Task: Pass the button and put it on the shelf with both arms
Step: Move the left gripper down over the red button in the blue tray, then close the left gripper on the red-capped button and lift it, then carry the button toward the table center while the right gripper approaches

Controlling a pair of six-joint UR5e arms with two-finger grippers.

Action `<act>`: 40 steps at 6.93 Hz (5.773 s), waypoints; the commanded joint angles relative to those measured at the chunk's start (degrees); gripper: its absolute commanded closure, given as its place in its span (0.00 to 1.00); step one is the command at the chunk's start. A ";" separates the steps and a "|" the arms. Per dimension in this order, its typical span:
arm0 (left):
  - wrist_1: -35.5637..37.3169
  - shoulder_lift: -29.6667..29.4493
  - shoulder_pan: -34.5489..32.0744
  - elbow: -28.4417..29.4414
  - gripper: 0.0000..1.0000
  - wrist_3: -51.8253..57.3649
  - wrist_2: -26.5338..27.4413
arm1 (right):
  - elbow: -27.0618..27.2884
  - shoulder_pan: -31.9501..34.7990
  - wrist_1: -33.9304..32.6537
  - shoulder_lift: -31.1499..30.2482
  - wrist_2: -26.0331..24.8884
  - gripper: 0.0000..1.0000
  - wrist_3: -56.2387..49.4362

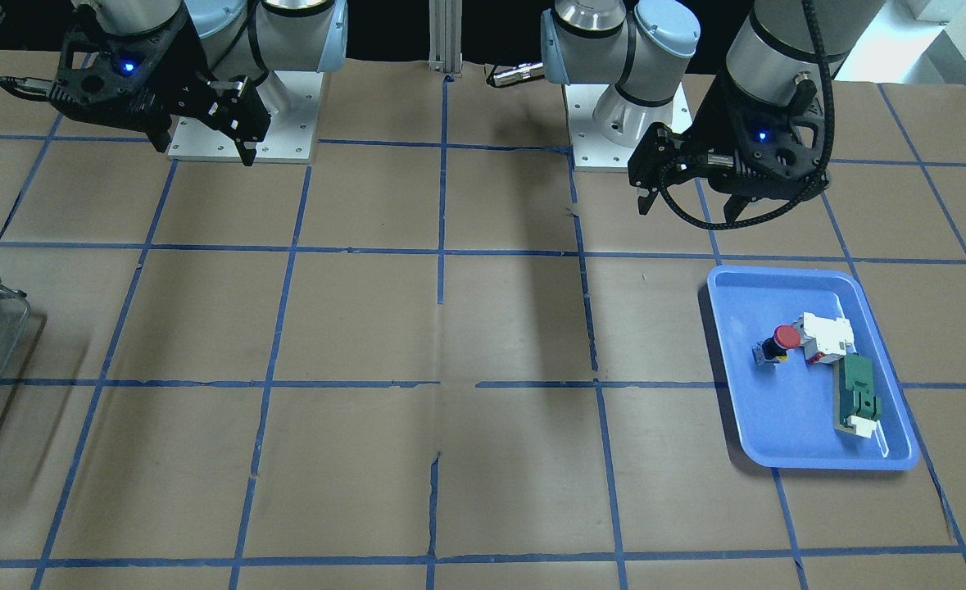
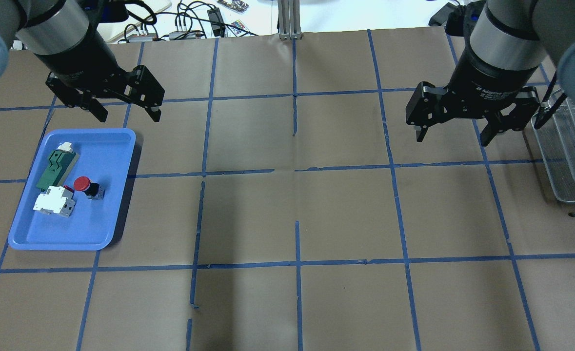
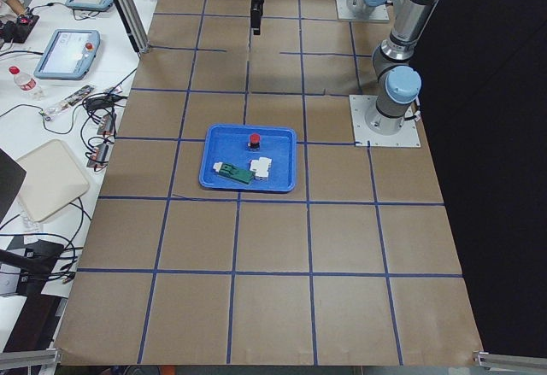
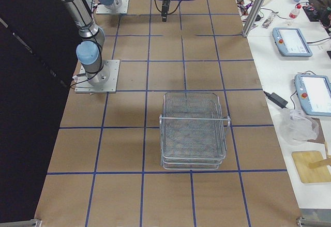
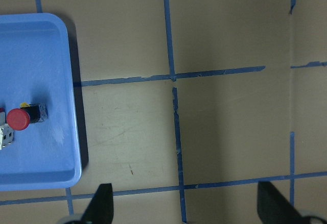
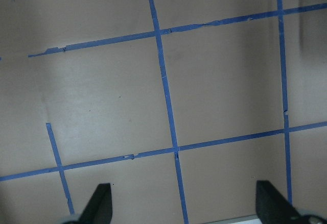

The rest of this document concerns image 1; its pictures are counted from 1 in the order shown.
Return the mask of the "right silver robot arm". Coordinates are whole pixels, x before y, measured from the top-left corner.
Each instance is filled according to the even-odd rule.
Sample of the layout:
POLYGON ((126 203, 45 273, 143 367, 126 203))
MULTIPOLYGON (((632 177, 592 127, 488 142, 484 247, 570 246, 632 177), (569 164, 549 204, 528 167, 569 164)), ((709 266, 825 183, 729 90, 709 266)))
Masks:
POLYGON ((172 160, 306 164, 348 17, 344 1, 75 1, 53 78, 0 87, 172 160))

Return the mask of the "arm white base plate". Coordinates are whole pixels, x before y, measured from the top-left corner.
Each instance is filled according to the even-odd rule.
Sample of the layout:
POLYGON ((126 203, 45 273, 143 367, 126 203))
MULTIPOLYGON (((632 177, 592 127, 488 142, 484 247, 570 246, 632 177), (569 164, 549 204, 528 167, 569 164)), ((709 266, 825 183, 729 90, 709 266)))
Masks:
MULTIPOLYGON (((270 72, 259 94, 270 113, 268 134, 256 145, 255 164, 309 164, 315 145, 325 74, 270 72)), ((167 156, 176 161, 236 163, 233 141, 198 120, 183 117, 175 127, 167 156)))
POLYGON ((630 103, 607 84, 564 86, 566 123, 574 167, 585 172, 624 173, 652 123, 683 132, 692 123, 682 84, 671 102, 658 107, 630 103))

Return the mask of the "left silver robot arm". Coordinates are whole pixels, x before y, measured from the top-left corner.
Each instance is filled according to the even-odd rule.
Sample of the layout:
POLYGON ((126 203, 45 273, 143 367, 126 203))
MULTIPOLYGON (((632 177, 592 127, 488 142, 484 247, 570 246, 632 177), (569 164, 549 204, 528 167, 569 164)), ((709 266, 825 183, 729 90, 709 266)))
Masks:
POLYGON ((835 71, 880 1, 756 1, 683 131, 673 104, 702 26, 678 1, 557 1, 540 19, 554 84, 603 84, 607 138, 632 149, 637 212, 656 202, 704 230, 768 223, 827 189, 835 71))

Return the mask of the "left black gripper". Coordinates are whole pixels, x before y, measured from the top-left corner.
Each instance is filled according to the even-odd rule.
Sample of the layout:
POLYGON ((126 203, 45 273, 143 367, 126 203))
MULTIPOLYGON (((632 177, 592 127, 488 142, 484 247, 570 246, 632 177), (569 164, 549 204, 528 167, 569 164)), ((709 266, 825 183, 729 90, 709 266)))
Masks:
POLYGON ((827 145, 819 86, 804 78, 789 84, 787 104, 749 96, 730 78, 716 78, 692 126, 674 132, 651 125, 628 160, 628 182, 637 190, 637 213, 647 216, 663 199, 677 216, 686 212, 669 187, 695 178, 731 195, 723 204, 723 228, 741 230, 778 218, 778 209, 742 217, 755 199, 808 201, 828 187, 820 167, 827 145))

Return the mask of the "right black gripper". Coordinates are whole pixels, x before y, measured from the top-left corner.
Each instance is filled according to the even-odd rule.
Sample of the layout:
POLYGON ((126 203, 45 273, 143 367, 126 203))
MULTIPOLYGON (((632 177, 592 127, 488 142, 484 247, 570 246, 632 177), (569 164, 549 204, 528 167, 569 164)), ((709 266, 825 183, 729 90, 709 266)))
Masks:
POLYGON ((68 119, 142 132, 158 152, 170 145, 172 116, 193 117, 231 138, 244 166, 270 127, 249 78, 205 82, 205 53, 190 16, 172 16, 134 36, 78 16, 66 33, 55 79, 0 75, 14 98, 48 103, 68 119))

